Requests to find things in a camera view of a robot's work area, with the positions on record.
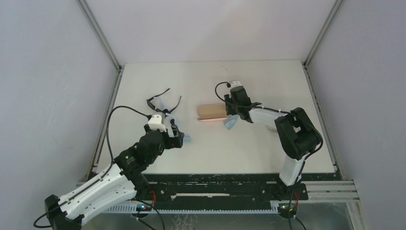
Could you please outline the pink glasses case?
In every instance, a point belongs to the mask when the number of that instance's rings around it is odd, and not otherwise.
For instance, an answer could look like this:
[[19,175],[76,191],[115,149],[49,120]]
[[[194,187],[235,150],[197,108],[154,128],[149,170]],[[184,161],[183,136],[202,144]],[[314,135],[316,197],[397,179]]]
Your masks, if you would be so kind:
[[213,122],[229,118],[224,103],[202,104],[197,107],[198,121]]

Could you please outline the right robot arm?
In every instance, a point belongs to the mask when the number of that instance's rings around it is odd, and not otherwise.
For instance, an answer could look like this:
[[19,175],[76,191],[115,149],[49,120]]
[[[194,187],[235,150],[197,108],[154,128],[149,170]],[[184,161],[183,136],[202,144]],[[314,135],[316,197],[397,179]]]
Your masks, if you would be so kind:
[[286,157],[279,174],[285,186],[293,186],[301,179],[305,161],[318,152],[324,142],[305,110],[297,107],[289,112],[262,106],[252,102],[239,81],[225,83],[229,93],[221,98],[226,105],[226,114],[232,119],[252,124],[263,124],[276,129]]

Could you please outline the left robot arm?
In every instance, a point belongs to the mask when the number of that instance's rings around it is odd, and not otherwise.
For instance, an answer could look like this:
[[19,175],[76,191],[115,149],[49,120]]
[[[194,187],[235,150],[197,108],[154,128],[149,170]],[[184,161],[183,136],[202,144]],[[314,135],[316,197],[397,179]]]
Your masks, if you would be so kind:
[[164,150],[181,148],[185,134],[176,125],[168,131],[151,130],[122,151],[113,163],[85,184],[63,196],[45,199],[45,215],[54,230],[79,230],[92,218],[118,203],[144,199],[150,193],[142,174]]

